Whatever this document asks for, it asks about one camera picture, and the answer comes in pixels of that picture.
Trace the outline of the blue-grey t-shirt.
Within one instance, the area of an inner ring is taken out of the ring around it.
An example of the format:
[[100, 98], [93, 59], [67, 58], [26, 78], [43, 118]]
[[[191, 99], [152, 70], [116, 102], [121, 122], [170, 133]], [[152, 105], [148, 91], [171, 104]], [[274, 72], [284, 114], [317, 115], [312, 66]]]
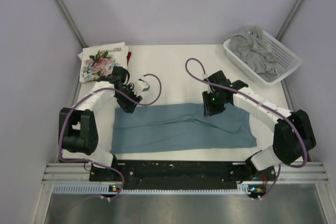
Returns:
[[249, 114], [231, 104], [204, 116], [197, 103], [139, 106], [134, 113], [115, 110], [111, 152], [155, 153], [210, 148], [252, 148], [257, 145]]

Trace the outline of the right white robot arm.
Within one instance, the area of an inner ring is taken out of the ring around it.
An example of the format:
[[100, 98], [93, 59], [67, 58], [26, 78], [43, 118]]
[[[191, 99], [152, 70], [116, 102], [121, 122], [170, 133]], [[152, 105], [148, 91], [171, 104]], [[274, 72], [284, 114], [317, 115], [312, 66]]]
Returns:
[[263, 122], [273, 133], [269, 147], [246, 159], [248, 178], [256, 180], [265, 169], [274, 165], [292, 166], [298, 158], [307, 162], [308, 152], [316, 146], [316, 138], [305, 111], [281, 108], [258, 95], [245, 82], [231, 82], [222, 71], [205, 75], [203, 82], [209, 86], [209, 90], [202, 94], [205, 116], [221, 113], [227, 104], [231, 104]]

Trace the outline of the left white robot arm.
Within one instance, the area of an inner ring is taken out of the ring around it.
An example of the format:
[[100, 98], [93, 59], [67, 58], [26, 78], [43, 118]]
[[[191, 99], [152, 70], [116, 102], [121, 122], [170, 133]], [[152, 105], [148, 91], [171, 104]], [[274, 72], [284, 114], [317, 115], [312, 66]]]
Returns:
[[149, 84], [145, 77], [136, 82], [127, 83], [130, 74], [123, 67], [113, 67], [112, 74], [95, 81], [85, 100], [72, 108], [62, 108], [59, 113], [59, 144], [63, 150], [79, 154], [80, 160], [103, 165], [101, 174], [107, 180], [114, 180], [119, 168], [113, 164], [114, 155], [104, 150], [99, 144], [95, 116], [104, 105], [115, 98], [121, 110], [133, 113], [142, 101], [141, 93], [148, 91]]

